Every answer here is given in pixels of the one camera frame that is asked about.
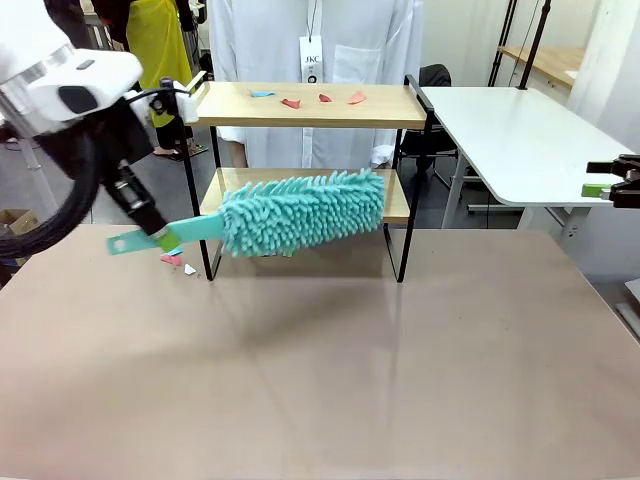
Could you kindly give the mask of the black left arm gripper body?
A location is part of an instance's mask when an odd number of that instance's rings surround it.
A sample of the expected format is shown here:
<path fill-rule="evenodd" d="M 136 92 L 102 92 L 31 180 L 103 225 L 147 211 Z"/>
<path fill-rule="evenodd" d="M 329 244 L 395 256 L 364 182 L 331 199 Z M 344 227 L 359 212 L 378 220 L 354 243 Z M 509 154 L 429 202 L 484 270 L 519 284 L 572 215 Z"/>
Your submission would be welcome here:
<path fill-rule="evenodd" d="M 150 193 L 135 175 L 132 165 L 151 152 L 150 139 L 126 97 L 95 116 L 95 139 L 101 154 L 101 184 L 125 213 L 153 209 Z"/>

